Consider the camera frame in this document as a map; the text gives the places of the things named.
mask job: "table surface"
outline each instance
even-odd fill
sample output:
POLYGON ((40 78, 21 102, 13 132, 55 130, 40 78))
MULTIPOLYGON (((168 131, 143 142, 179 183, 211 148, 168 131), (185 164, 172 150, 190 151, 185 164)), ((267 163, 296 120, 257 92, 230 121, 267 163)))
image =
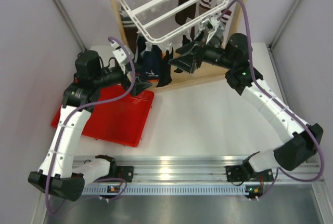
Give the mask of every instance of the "table surface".
MULTIPOLYGON (((254 66, 281 98, 266 45, 252 47, 254 66)), ((91 49, 104 62, 110 57, 109 46, 91 49)), ((266 119, 222 80, 155 94, 137 148, 82 136, 76 155, 250 155, 280 144, 266 119)))

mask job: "wooden frame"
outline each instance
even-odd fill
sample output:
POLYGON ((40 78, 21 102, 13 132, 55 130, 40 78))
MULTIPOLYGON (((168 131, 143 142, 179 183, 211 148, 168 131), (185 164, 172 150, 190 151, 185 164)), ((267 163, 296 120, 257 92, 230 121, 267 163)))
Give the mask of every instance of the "wooden frame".
MULTIPOLYGON (((110 0, 110 1, 112 4, 114 15, 116 17, 116 21, 118 24, 118 28, 120 31, 122 41, 125 45, 128 45, 124 27, 123 27, 121 17, 119 14, 117 0, 110 0)), ((239 5, 236 5, 235 11, 233 13, 232 21, 230 24, 230 30, 228 32, 228 37, 230 37, 232 34, 237 32, 241 19, 242 19, 241 7, 239 5)), ((207 82, 221 80, 224 78, 224 75, 227 71, 226 69, 222 69, 220 67, 215 67, 215 66, 212 66, 212 65, 206 64, 206 63, 203 63, 201 68, 198 69, 194 74, 187 74, 184 72, 178 74, 178 73, 174 73, 173 70, 174 69, 172 69, 172 72, 171 72, 172 83, 170 83, 169 85, 164 86, 164 87, 153 88, 152 90, 154 92, 178 89, 178 88, 182 88, 182 87, 186 87, 186 86, 199 85, 199 84, 203 84, 203 83, 207 83, 207 82)))

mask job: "red plastic lid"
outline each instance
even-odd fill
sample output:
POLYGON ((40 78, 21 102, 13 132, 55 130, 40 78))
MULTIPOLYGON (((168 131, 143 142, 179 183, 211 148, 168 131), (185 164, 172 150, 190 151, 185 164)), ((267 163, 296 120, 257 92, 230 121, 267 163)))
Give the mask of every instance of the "red plastic lid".
MULTIPOLYGON (((115 85, 100 91, 99 101, 115 98, 124 93, 124 89, 115 85)), ((88 137, 137 147, 144 129, 149 110, 154 99, 152 91, 144 91, 137 97, 126 97, 112 103, 95 107, 85 125, 82 134, 88 137)), ((60 118, 60 109, 51 126, 56 128, 60 118)))

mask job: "purple cable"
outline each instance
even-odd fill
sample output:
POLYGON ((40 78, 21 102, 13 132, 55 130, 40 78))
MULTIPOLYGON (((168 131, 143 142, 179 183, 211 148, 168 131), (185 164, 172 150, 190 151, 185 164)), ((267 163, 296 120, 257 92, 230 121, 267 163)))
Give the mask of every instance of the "purple cable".
MULTIPOLYGON (((117 194, 115 197, 113 197, 113 198, 110 198, 110 199, 108 199, 109 200, 109 202, 111 202, 111 201, 114 201, 114 200, 116 200, 116 199, 118 199, 124 192, 125 192, 125 190, 126 190, 126 188, 127 188, 127 181, 125 181, 124 179, 122 179, 122 178, 106 178, 106 179, 100 179, 100 180, 96 180, 96 181, 94 181, 94 182, 108 182, 108 181, 120 181, 120 182, 123 182, 123 183, 125 183, 125 187, 119 192, 119 194, 117 194)), ((80 201, 78 201, 78 202, 75 202, 72 206, 70 206, 67 210, 66 210, 66 212, 64 212, 63 214, 61 214, 61 215, 57 215, 57 216, 54 216, 54 218, 56 218, 56 219, 62 219, 66 214, 68 214, 69 213, 69 211, 71 211, 73 208, 75 208, 75 207, 77 207, 79 204, 81 204, 82 202, 84 202, 84 201, 86 201, 86 200, 89 200, 89 199, 99 199, 100 198, 100 196, 96 196, 96 195, 94 195, 94 196, 88 196, 88 197, 86 197, 86 198, 84 198, 84 199, 82 199, 82 200, 80 200, 80 201)))
MULTIPOLYGON (((135 83, 135 68, 134 68, 133 60, 131 58, 131 54, 127 51, 127 49, 124 47, 124 45, 118 39, 116 39, 114 37, 109 37, 108 40, 111 43, 116 42, 123 49, 123 51, 127 55, 127 58, 129 59, 129 62, 130 62, 130 65, 131 65, 131 70, 132 70, 132 82, 131 82, 130 87, 128 88, 128 90, 124 94, 122 94, 122 95, 120 95, 120 96, 118 96, 116 98, 111 98, 111 99, 104 100, 104 101, 99 101, 99 102, 87 103, 87 104, 84 104, 82 106, 77 107, 75 110, 73 110, 67 116, 67 118, 63 122, 63 125, 66 126, 66 124, 68 123, 69 119, 74 115, 75 112, 80 111, 80 110, 82 110, 82 109, 84 109, 86 107, 97 106, 99 104, 115 102, 115 101, 117 101, 119 99, 122 99, 122 98, 126 97, 131 92, 131 90, 133 89, 134 83, 135 83)), ((61 137, 62 137, 64 129, 65 128, 62 127, 60 129, 60 131, 59 131, 59 135, 58 135, 58 138, 57 138, 57 141, 56 141, 56 145, 54 147, 55 153, 58 151, 60 140, 61 140, 61 137)), ((51 216, 57 214, 59 212, 60 208, 62 207, 62 205, 64 204, 64 202, 66 201, 66 200, 63 200, 63 202, 60 204, 60 206, 57 208, 57 210, 52 211, 48 195, 49 195, 49 185, 50 185, 51 174, 52 174, 52 171, 53 171, 53 168, 54 168, 54 163, 55 163, 55 160, 56 160, 56 154, 55 153, 52 154, 52 159, 51 159, 51 163, 50 163, 50 169, 49 169, 48 174, 47 174, 46 185, 45 185, 45 205, 46 205, 47 213, 49 215, 51 215, 51 216)))
POLYGON ((289 111, 288 109, 285 109, 285 107, 279 102, 277 101, 275 98, 272 97, 271 94, 269 94, 268 92, 266 92, 266 90, 264 88, 262 88, 257 80, 255 79, 254 76, 254 67, 253 67, 253 57, 252 57, 252 47, 251 47, 251 35, 250 35, 250 25, 249 25, 249 18, 248 18, 248 14, 246 12, 246 8, 245 8, 245 4, 241 1, 241 0, 233 0, 224 11, 222 11, 221 15, 218 17, 218 20, 220 20, 222 18, 222 16, 226 13, 227 9, 229 9, 234 3, 238 2, 240 4, 240 6, 242 7, 243 10, 243 15, 244 15, 244 22, 245 22, 245 29, 246 29, 246 35, 247 35, 247 41, 248 41, 248 52, 249 52, 249 62, 250 62, 250 72, 251 72, 251 77, 252 80, 254 82, 254 84, 259 88, 259 90, 264 93, 266 96, 268 96, 270 99, 272 99, 281 109, 284 109, 286 111, 286 113, 293 118, 299 125, 302 126, 302 128, 305 129, 305 131, 308 133, 308 135, 311 137, 314 145, 316 146, 316 149, 318 150, 318 154, 319 154, 319 158, 321 161, 321 168, 320 171, 318 172, 318 175, 315 176, 312 179, 299 179, 296 178, 290 174, 288 174, 287 172, 285 172, 282 168, 278 168, 279 170, 281 170, 281 172, 283 174, 285 174, 287 177, 295 180, 295 181, 300 181, 300 182, 314 182, 320 179, 320 177, 323 175, 324 172, 324 168, 325 168, 325 161, 324 161, 324 155, 323 152, 319 146, 319 143, 317 142, 316 138, 314 137, 314 135, 312 134, 312 132, 308 129, 308 127, 295 115, 293 114, 291 111, 289 111))

